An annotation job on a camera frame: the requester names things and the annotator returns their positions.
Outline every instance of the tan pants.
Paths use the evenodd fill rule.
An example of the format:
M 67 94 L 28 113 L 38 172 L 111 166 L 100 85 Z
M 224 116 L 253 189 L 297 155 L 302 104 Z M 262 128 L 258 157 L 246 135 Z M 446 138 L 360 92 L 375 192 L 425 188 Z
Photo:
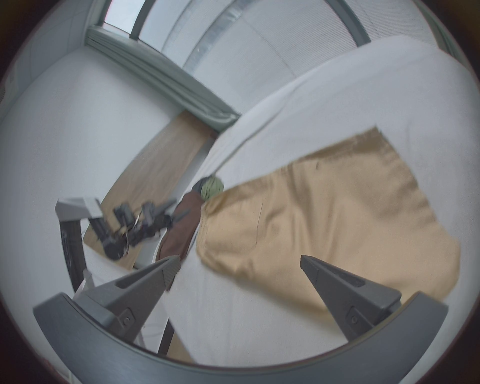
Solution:
M 402 301 L 419 290 L 443 299 L 460 246 L 375 128 L 209 200 L 197 253 L 215 271 L 321 312 L 302 254 L 396 288 Z

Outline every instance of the brown cloth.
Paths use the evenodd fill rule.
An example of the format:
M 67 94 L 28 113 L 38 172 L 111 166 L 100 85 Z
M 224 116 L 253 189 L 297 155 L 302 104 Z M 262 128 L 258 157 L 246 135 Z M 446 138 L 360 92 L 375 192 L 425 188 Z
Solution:
M 173 212 L 174 216 L 190 209 L 190 212 L 169 228 L 160 242 L 155 261 L 167 256 L 179 255 L 180 260 L 187 256 L 188 247 L 200 221 L 200 208 L 204 200 L 198 192 L 185 194 Z
M 197 253 L 217 272 L 322 312 L 302 254 L 396 288 L 402 300 L 419 290 L 443 299 L 460 246 L 374 128 L 206 202 Z

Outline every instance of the brown garment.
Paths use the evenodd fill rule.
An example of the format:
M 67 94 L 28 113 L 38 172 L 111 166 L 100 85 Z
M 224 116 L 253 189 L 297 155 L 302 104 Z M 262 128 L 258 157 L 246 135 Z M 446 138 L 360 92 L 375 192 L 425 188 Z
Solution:
M 160 243 L 156 261 L 172 255 L 179 255 L 180 260 L 187 256 L 190 242 L 200 221 L 200 208 L 203 203 L 204 200 L 198 192 L 193 191 L 184 195 L 173 215 L 177 216 L 188 209 L 190 212 L 167 230 Z
M 325 305 L 302 254 L 396 288 L 402 300 L 419 290 L 443 299 L 460 246 L 375 128 L 206 202 L 197 253 L 217 272 L 318 312 Z

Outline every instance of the white tablecloth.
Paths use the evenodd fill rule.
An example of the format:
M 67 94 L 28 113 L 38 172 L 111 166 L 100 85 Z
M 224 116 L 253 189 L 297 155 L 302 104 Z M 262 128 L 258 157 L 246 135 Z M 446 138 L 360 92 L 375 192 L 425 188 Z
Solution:
M 220 136 L 194 178 L 218 170 L 226 189 L 377 126 L 412 169 L 438 220 L 462 246 L 448 316 L 419 364 L 424 374 L 464 322 L 480 288 L 480 95 L 444 52 L 405 36 L 337 57 L 269 96 Z M 248 284 L 201 264 L 193 244 L 162 301 L 194 360 L 260 366 L 346 343 Z

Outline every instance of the bed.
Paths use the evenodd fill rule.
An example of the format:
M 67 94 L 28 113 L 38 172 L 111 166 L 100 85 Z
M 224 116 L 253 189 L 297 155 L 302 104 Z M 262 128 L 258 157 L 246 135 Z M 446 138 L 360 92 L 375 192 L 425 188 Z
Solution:
M 245 113 L 215 142 L 192 185 L 216 172 L 227 189 L 373 126 L 410 166 L 462 249 L 458 283 L 444 300 L 448 316 L 403 380 L 410 383 L 453 340 L 480 289 L 480 95 L 465 67 L 406 36 L 345 53 Z M 199 364 L 279 364 L 347 342 L 333 319 L 320 324 L 255 286 L 209 270 L 195 241 L 161 300 Z

